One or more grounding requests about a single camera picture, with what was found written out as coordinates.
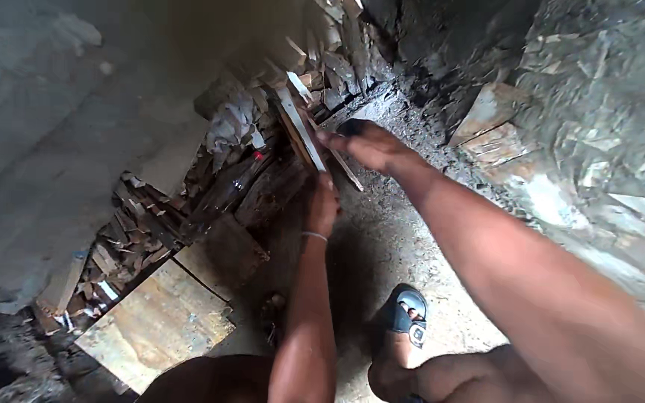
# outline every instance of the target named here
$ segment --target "person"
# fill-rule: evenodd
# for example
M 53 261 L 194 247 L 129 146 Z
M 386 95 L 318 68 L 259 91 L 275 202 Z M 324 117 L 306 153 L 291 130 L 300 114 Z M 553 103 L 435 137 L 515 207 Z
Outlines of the person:
M 511 342 L 408 368 L 410 352 L 424 343 L 426 303 L 399 285 L 381 310 L 389 322 L 368 371 L 375 395 L 387 402 L 645 402 L 645 313 L 631 296 L 385 129 L 353 121 L 345 130 L 318 138 L 398 181 L 471 297 Z M 333 401 L 325 247 L 338 210 L 332 179 L 320 174 L 272 363 L 250 356 L 191 360 L 161 375 L 139 402 L 175 400 L 176 393 L 223 402 Z M 195 392 L 184 392 L 191 387 Z

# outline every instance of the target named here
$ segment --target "silver bracelet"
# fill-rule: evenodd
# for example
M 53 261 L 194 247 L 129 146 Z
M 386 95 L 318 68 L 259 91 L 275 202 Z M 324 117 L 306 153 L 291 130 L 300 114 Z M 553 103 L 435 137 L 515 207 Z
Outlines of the silver bracelet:
M 305 235 L 309 235 L 309 236 L 311 236 L 311 237 L 318 237 L 318 238 L 320 238 L 321 240 L 324 240 L 325 242 L 327 242 L 327 238 L 326 238 L 326 237 L 324 237 L 324 236 L 323 236 L 323 235 L 321 235 L 321 234 L 318 234 L 317 232 L 303 231 L 303 232 L 301 232 L 300 234 L 301 234 L 301 235 L 303 235 L 303 236 L 305 236 Z

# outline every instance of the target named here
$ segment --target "hand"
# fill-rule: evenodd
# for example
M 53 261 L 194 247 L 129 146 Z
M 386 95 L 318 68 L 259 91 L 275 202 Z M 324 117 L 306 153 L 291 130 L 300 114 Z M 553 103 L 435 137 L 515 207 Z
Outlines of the hand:
M 348 133 L 352 135 L 318 131 L 318 140 L 329 149 L 345 151 L 359 163 L 383 175 L 390 174 L 392 164 L 400 157 L 421 158 L 392 133 L 372 121 L 350 119 L 348 123 L 352 124 L 348 124 L 348 127 L 355 132 Z
M 318 187 L 310 199 L 305 231 L 316 232 L 329 238 L 339 212 L 340 195 L 333 184 L 333 178 L 327 172 L 321 172 L 318 176 Z

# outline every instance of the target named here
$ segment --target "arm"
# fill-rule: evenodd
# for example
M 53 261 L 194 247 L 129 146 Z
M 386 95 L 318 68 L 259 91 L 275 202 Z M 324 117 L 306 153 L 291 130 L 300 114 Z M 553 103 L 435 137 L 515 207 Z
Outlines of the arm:
M 633 298 L 377 125 L 320 139 L 399 182 L 472 298 L 553 391 L 645 398 L 645 315 Z
M 333 180 L 320 174 L 305 231 L 329 237 L 339 209 Z M 304 236 L 297 278 L 288 301 L 285 339 L 275 355 L 268 391 L 272 403 L 332 402 L 335 398 L 335 339 L 327 293 L 325 248 Z

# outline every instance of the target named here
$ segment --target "dirt floor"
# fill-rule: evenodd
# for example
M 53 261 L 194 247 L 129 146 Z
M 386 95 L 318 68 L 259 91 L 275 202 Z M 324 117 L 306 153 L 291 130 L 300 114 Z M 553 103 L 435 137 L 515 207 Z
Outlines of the dirt floor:
M 474 172 L 456 151 L 442 147 L 443 128 L 434 115 L 411 105 L 397 90 L 374 100 L 356 116 L 370 118 L 396 133 L 445 174 L 497 205 L 528 220 L 508 197 Z M 424 350 L 415 359 L 445 353 L 483 352 L 507 342 L 506 337 L 472 302 L 426 225 L 399 185 L 391 178 L 350 167 L 365 186 L 358 192 L 340 171 L 333 172 L 340 189 L 343 215 L 327 249 L 330 299 L 337 342 L 337 401 L 377 401 L 367 385 L 371 362 L 365 323 L 399 282 L 419 288 L 430 305 Z M 308 193 L 301 192 L 277 217 L 259 242 L 271 260 L 232 301 L 237 330 L 212 352 L 272 354 L 257 320 L 264 296 L 271 290 L 287 295 L 300 249 L 300 230 Z

